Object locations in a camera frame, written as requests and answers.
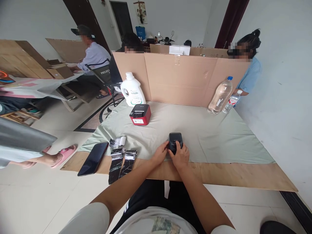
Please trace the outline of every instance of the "smartphone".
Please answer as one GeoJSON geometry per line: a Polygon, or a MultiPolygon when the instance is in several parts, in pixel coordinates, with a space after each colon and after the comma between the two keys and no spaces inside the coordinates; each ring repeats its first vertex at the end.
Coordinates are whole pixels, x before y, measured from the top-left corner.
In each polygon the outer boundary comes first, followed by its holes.
{"type": "Polygon", "coordinates": [[[176,141],[180,143],[181,149],[183,146],[182,134],[181,133],[169,133],[169,149],[176,154],[176,141]]]}
{"type": "Polygon", "coordinates": [[[108,145],[108,142],[104,142],[98,143],[93,147],[89,156],[87,157],[80,171],[78,172],[78,176],[91,175],[97,171],[97,168],[102,161],[108,145]]]}

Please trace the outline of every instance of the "white wall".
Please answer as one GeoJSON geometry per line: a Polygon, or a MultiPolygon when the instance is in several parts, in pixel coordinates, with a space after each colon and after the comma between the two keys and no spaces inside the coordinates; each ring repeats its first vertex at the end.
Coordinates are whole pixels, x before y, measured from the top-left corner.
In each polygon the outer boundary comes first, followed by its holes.
{"type": "Polygon", "coordinates": [[[203,46],[214,48],[230,0],[212,0],[203,46]]]}
{"type": "MultiPolygon", "coordinates": [[[[175,43],[172,42],[172,44],[176,45],[182,45],[190,39],[193,46],[198,46],[204,40],[212,0],[145,0],[148,23],[144,25],[138,23],[133,4],[136,1],[115,1],[127,2],[134,33],[136,33],[136,26],[144,26],[147,37],[150,34],[153,37],[157,36],[160,31],[163,38],[166,36],[170,38],[171,31],[174,31],[172,40],[175,43]]],[[[107,5],[120,41],[120,34],[109,1],[107,5]]]]}
{"type": "Polygon", "coordinates": [[[118,50],[120,48],[120,43],[116,32],[112,27],[113,22],[109,12],[109,2],[106,2],[106,6],[104,6],[100,0],[89,0],[89,2],[93,9],[95,17],[98,20],[98,24],[103,32],[109,49],[118,50]]]}
{"type": "Polygon", "coordinates": [[[233,41],[260,28],[263,72],[237,112],[312,208],[312,1],[250,0],[233,41]]]}
{"type": "Polygon", "coordinates": [[[26,40],[45,59],[59,55],[45,38],[76,40],[76,24],[62,0],[2,0],[0,39],[26,40]]]}

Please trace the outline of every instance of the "doorway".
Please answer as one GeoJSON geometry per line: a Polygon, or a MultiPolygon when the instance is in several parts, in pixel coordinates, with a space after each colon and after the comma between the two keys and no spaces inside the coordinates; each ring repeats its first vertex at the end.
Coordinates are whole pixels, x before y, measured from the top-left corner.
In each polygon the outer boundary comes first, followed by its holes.
{"type": "Polygon", "coordinates": [[[69,13],[77,25],[84,24],[89,27],[96,36],[96,42],[103,46],[111,55],[103,32],[88,0],[63,0],[69,13]]]}
{"type": "Polygon", "coordinates": [[[123,38],[126,33],[133,32],[128,4],[126,2],[114,1],[110,1],[110,4],[116,19],[120,37],[123,38]]]}
{"type": "Polygon", "coordinates": [[[227,49],[232,42],[249,0],[230,0],[215,48],[227,49]]]}

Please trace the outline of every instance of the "light green tablecloth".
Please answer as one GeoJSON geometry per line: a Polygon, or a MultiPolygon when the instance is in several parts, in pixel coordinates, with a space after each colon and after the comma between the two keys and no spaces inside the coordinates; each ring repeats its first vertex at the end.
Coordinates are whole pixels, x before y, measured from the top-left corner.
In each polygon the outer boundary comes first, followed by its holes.
{"type": "Polygon", "coordinates": [[[170,132],[181,132],[190,151],[190,161],[197,163],[274,163],[257,137],[232,109],[211,115],[206,108],[149,102],[152,112],[147,126],[133,125],[132,107],[122,101],[96,129],[79,151],[90,152],[96,143],[126,136],[125,148],[137,149],[138,158],[149,159],[170,132]]]}

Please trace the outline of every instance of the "plastic water bottle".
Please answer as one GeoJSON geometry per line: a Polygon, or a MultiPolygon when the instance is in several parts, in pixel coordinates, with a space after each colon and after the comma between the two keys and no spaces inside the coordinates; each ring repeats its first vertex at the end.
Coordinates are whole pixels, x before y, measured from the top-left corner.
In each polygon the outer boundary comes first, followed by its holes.
{"type": "Polygon", "coordinates": [[[128,106],[134,107],[136,104],[146,104],[140,86],[140,82],[134,78],[132,72],[126,72],[126,80],[121,83],[120,89],[128,106]]]}
{"type": "Polygon", "coordinates": [[[227,102],[227,104],[225,105],[225,107],[223,108],[223,112],[224,113],[229,113],[230,109],[232,109],[233,106],[235,106],[235,104],[237,103],[237,101],[239,100],[239,98],[241,97],[241,93],[243,91],[238,90],[236,94],[232,95],[229,99],[229,101],[227,102]]]}
{"type": "Polygon", "coordinates": [[[221,111],[223,103],[226,101],[229,94],[232,92],[232,76],[229,76],[226,81],[223,81],[216,89],[214,97],[208,106],[208,111],[217,114],[221,111]]]}

